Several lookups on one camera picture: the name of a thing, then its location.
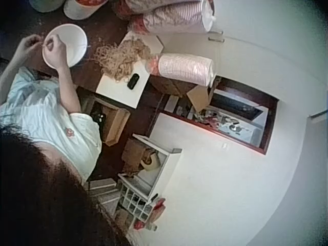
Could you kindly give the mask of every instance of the hand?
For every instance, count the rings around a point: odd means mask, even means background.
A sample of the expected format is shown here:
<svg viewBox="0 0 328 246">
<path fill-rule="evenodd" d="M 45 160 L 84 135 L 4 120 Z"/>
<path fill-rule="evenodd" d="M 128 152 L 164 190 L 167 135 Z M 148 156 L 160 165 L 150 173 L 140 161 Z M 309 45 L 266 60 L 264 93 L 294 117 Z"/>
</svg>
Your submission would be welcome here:
<svg viewBox="0 0 328 246">
<path fill-rule="evenodd" d="M 24 37 L 17 46 L 12 62 L 21 66 L 28 57 L 36 52 L 41 44 L 42 38 L 39 35 L 33 34 L 28 37 Z"/>
<path fill-rule="evenodd" d="M 51 35 L 44 44 L 45 56 L 48 62 L 58 71 L 61 68 L 68 68 L 66 45 L 60 40 L 58 35 Z"/>
</svg>

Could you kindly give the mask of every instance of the white plate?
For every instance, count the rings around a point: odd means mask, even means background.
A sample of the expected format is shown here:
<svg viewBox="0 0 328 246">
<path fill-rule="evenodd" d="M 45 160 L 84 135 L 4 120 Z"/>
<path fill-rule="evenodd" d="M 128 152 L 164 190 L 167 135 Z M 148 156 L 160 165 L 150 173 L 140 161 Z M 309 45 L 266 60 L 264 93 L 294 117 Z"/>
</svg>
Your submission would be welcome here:
<svg viewBox="0 0 328 246">
<path fill-rule="evenodd" d="M 88 39 L 84 30 L 74 24 L 63 24 L 52 29 L 46 39 L 51 35 L 58 35 L 61 41 L 66 44 L 67 49 L 67 64 L 69 67 L 76 65 L 86 53 L 88 47 Z M 48 61 L 42 49 L 42 56 L 45 63 L 54 68 Z"/>
</svg>

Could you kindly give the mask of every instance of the woman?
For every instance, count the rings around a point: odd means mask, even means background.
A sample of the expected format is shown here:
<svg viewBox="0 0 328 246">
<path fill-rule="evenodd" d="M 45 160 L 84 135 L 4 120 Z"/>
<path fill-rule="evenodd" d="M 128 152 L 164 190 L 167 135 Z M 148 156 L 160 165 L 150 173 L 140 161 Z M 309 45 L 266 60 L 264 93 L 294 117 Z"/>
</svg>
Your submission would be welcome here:
<svg viewBox="0 0 328 246">
<path fill-rule="evenodd" d="M 19 126 L 50 161 L 63 161 L 84 183 L 101 151 L 99 127 L 89 115 L 81 114 L 65 44 L 57 35 L 44 44 L 38 35 L 23 38 L 0 77 L 2 125 Z M 36 80 L 29 70 L 20 68 L 42 46 L 58 72 L 59 83 L 55 79 Z"/>
<path fill-rule="evenodd" d="M 40 51 L 38 35 L 21 41 L 0 78 L 2 244 L 130 245 L 81 185 L 100 153 L 98 125 L 80 113 L 65 45 L 58 36 L 46 44 L 59 90 L 18 72 Z M 11 124 L 18 127 L 3 126 Z"/>
</svg>

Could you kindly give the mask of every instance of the noodles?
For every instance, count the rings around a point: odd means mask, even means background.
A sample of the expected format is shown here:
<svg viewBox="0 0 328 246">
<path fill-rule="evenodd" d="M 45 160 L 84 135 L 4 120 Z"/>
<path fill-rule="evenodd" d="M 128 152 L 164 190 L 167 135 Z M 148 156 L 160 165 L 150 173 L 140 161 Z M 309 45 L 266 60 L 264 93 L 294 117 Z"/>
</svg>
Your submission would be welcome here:
<svg viewBox="0 0 328 246">
<path fill-rule="evenodd" d="M 101 71 L 116 81 L 129 77 L 139 58 L 150 58 L 150 48 L 139 38 L 125 40 L 119 46 L 98 47 L 94 54 L 94 59 L 102 67 Z"/>
</svg>

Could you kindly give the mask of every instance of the black cell phone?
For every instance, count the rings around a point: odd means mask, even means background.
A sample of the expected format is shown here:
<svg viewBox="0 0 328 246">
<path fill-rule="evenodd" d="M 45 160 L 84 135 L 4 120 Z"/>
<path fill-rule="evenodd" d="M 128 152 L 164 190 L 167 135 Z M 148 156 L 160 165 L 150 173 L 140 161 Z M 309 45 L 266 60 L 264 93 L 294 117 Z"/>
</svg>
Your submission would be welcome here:
<svg viewBox="0 0 328 246">
<path fill-rule="evenodd" d="M 128 82 L 128 88 L 130 90 L 133 90 L 133 88 L 137 84 L 139 78 L 140 78 L 140 76 L 138 74 L 136 74 L 136 73 L 132 75 L 131 79 Z"/>
</svg>

